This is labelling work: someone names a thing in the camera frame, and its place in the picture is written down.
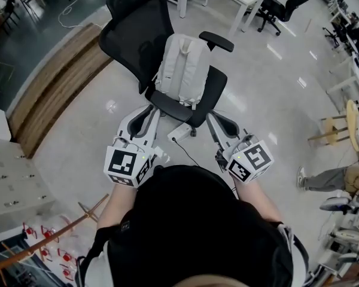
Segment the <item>wooden step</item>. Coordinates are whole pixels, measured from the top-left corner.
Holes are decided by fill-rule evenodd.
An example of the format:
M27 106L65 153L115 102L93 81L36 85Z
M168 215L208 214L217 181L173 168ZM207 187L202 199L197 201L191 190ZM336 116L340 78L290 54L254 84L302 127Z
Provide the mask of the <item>wooden step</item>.
M37 102L42 101L64 73L97 44L100 32L101 29L93 24L83 27L40 70L8 120L14 138L18 138L24 130L27 119L37 107Z
M54 122L75 96L111 61L95 44L39 99L26 120L26 126L17 137L27 158L33 157Z

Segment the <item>white floor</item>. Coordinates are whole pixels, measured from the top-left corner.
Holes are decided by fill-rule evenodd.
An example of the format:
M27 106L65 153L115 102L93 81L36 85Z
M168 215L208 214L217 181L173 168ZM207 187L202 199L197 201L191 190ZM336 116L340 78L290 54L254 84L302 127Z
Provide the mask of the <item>white floor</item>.
M238 6L231 0L209 0L208 7L202 2L189 2L184 19L169 4L175 31L198 36L209 30L226 36ZM313 174L356 160L348 141L335 147L307 142L319 132L320 118L338 114L325 93L335 81L328 69L343 59L324 38L322 27L330 28L329 18L326 4L311 0L295 11L287 29L280 26L278 37L270 25L258 33L260 19L256 18L246 33L237 32L233 53L216 48L212 59L229 78L216 109L266 141L275 164L260 183L307 248L312 264L319 256L320 232L324 235L332 227L329 223L321 230L329 213L320 211L319 205L336 193L298 192L297 168L304 165ZM77 201L91 206L111 192L113 184L102 172L106 148L123 116L146 102L138 94L133 75L112 62L77 96L44 139L34 162L52 193L77 215L82 214ZM156 145L167 154L163 162L170 157L165 165L192 164L183 150L167 141L166 135L177 124L169 117L159 124ZM221 174L214 160L217 147L206 124L182 146L202 167ZM228 175L223 178L232 184Z

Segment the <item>black shirt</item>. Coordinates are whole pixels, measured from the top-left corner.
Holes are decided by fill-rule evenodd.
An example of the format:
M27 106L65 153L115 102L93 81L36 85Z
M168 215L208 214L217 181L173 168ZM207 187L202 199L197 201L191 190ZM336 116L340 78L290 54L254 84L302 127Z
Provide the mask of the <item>black shirt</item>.
M198 274L255 286L290 286L291 255L276 229L236 199L217 175L196 166L159 170L138 188L120 225L101 228L81 264L109 240L115 286L173 286Z

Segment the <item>person's arm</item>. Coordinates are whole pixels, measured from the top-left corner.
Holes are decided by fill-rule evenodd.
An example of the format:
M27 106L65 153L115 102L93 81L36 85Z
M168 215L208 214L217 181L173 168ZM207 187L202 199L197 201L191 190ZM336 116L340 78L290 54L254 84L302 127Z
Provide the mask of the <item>person's arm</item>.
M97 229L121 223L125 214L133 208L136 194L137 189L134 187L115 184L109 201L97 222Z
M262 188L256 180L247 184L233 176L237 195L241 201L245 201L253 205L263 219L271 222L281 222L281 213L275 206L273 201L263 192Z

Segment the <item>wooden stool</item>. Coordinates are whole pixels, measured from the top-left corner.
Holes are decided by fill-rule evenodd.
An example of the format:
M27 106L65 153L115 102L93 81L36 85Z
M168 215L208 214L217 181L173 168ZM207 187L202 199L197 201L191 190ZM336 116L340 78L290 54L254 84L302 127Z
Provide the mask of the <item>wooden stool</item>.
M345 119L347 126L338 130L335 127L335 119ZM347 101L346 115L323 118L321 120L325 121L324 124L325 134L310 137L308 141L314 141L316 139L321 139L326 137L328 143L325 145L334 145L337 142L350 139L351 144L354 147L355 151L359 152L359 143L356 139L356 134L359 126L359 111L354 101L352 100ZM338 139L338 134L347 130L348 130L348 136Z

